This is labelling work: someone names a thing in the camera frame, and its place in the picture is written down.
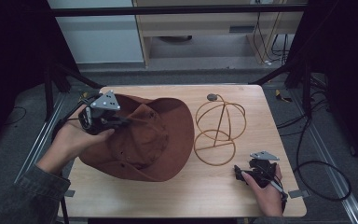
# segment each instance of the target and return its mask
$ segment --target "wire hat stand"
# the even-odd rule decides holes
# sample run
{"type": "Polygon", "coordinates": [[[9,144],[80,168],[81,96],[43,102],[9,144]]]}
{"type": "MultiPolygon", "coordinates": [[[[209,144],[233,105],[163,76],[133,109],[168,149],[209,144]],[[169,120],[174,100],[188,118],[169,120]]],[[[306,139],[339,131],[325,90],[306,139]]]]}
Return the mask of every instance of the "wire hat stand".
{"type": "Polygon", "coordinates": [[[200,133],[194,140],[194,152],[196,153],[197,157],[204,163],[213,166],[220,166],[229,163],[235,156],[237,148],[234,140],[239,138],[246,129],[245,109],[239,104],[225,101],[219,94],[209,94],[207,98],[209,102],[200,106],[196,113],[196,124],[200,130],[200,133]],[[218,120],[217,127],[215,129],[202,129],[202,123],[209,125],[209,123],[202,122],[205,120],[203,118],[207,117],[208,115],[211,116],[213,112],[216,113],[216,110],[219,110],[219,108],[221,108],[221,111],[220,114],[216,115],[216,117],[219,117],[216,118],[216,120],[218,120]],[[235,118],[243,119],[243,124],[240,121],[235,120],[234,124],[236,127],[233,127],[231,123],[233,118],[230,116],[230,114],[233,114],[233,110],[235,110],[235,114],[239,114],[239,116],[236,116],[235,118]],[[240,131],[233,133],[234,128],[240,131]],[[207,154],[202,154],[201,152],[204,150],[209,151],[206,152],[207,154]],[[218,157],[224,157],[224,160],[212,161],[207,159],[208,154],[211,154],[212,150],[214,153],[217,150],[220,150],[218,157]]]}

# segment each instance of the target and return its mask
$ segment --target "white cabinet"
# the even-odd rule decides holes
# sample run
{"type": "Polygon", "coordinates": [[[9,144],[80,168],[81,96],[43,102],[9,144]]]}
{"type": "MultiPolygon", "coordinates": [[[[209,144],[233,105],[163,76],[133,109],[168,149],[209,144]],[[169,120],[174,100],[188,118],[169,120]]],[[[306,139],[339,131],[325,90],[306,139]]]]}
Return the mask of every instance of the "white cabinet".
{"type": "MultiPolygon", "coordinates": [[[[132,7],[131,0],[48,0],[51,8],[132,7]]],[[[134,16],[57,17],[78,64],[143,63],[134,16]]]]}

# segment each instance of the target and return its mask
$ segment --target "wooden table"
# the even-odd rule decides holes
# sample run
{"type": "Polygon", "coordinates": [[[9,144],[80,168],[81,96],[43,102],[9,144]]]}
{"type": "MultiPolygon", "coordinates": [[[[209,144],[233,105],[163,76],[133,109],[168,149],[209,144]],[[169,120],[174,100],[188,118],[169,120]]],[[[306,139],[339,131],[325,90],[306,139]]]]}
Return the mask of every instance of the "wooden table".
{"type": "MultiPolygon", "coordinates": [[[[250,153],[266,150],[280,158],[285,191],[298,189],[292,168],[269,110],[264,92],[256,85],[131,86],[103,88],[115,93],[149,99],[174,97],[184,101],[193,114],[208,102],[209,93],[242,105],[247,126],[234,140],[236,154],[221,166],[202,162],[192,151],[183,170],[165,182],[123,180],[106,175],[75,160],[69,179],[74,197],[66,197],[69,217],[259,217],[255,196],[244,182],[235,179],[234,164],[249,169],[250,153]]],[[[232,121],[241,119],[232,113],[232,121]]],[[[196,136],[200,133],[195,126],[196,136]]],[[[226,158],[227,151],[214,153],[226,158]]],[[[301,198],[288,199],[284,215],[302,217],[301,198]]]]}

